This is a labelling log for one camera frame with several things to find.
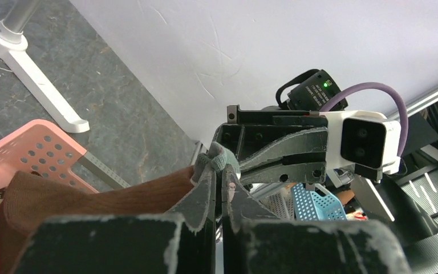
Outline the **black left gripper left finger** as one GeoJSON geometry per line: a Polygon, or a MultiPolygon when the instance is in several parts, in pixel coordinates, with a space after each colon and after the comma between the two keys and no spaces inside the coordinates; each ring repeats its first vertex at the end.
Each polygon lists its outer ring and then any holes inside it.
{"type": "Polygon", "coordinates": [[[213,273],[216,173],[164,214],[68,215],[32,235],[14,273],[213,273]]]}

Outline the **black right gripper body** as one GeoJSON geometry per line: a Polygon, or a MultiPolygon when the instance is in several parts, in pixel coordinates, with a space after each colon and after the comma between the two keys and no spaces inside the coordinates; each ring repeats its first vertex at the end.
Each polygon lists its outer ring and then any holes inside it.
{"type": "Polygon", "coordinates": [[[328,125],[325,117],[310,111],[281,110],[277,106],[242,110],[239,105],[230,105],[226,116],[227,122],[216,129],[213,141],[231,150],[238,159],[246,159],[288,134],[328,125]]]}

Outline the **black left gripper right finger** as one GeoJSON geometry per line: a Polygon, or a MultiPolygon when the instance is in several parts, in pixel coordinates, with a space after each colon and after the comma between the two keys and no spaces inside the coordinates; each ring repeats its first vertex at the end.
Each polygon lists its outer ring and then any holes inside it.
{"type": "Polygon", "coordinates": [[[221,175],[225,273],[410,273],[394,234],[381,222],[277,218],[221,175]]]}

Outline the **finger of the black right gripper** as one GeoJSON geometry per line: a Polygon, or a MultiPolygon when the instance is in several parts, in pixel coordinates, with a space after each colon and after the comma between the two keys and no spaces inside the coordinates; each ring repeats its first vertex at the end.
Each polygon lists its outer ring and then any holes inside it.
{"type": "Polygon", "coordinates": [[[326,162],[288,163],[269,160],[255,165],[242,165],[240,182],[255,183],[321,183],[325,180],[326,162]]]}
{"type": "Polygon", "coordinates": [[[297,131],[283,136],[240,161],[243,171],[280,162],[317,163],[326,161],[328,131],[325,127],[297,131]]]}

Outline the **brown sock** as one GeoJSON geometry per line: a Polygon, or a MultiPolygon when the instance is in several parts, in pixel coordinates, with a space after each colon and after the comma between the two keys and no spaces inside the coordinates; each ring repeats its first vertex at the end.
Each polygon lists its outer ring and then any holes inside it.
{"type": "Polygon", "coordinates": [[[206,166],[221,174],[228,164],[240,177],[234,153],[212,142],[193,166],[136,186],[96,194],[16,172],[0,204],[0,273],[11,272],[27,238],[49,217],[164,213],[196,186],[206,166]]]}

